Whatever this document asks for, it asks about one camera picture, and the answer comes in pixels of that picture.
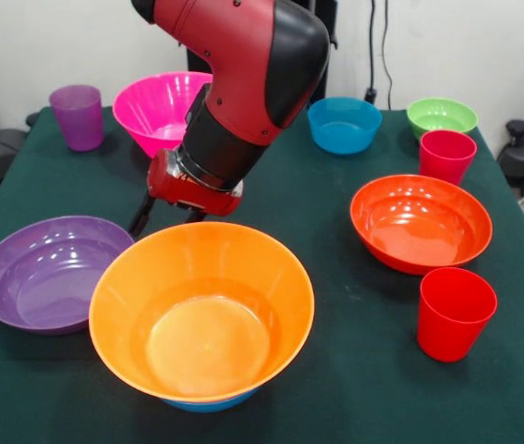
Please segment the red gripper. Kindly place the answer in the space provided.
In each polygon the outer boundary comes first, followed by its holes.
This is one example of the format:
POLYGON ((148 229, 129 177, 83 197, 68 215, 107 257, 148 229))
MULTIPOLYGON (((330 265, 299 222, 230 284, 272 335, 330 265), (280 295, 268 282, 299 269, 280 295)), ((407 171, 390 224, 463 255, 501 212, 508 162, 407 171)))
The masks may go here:
POLYGON ((128 227, 130 236, 139 236, 150 220, 155 199, 193 210, 187 223, 201 222, 207 215, 227 216, 235 211, 243 194, 243 181, 231 191, 218 191, 202 185, 185 172, 177 152, 161 150, 152 159, 144 198, 128 227))

